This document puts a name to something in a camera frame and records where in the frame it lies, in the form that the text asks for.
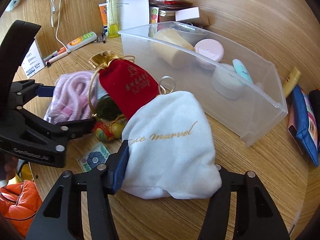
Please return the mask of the person's left hand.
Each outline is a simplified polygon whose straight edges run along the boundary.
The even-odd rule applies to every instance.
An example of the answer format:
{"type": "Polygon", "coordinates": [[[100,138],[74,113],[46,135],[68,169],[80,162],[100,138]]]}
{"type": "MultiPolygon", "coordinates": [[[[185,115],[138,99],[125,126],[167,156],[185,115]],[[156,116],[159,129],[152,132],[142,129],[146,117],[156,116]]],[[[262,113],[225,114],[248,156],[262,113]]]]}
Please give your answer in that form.
{"type": "Polygon", "coordinates": [[[4,155],[4,170],[6,172],[6,178],[7,180],[11,180],[12,178],[15,177],[16,175],[16,168],[18,165],[18,158],[13,157],[10,154],[5,154],[4,155]]]}

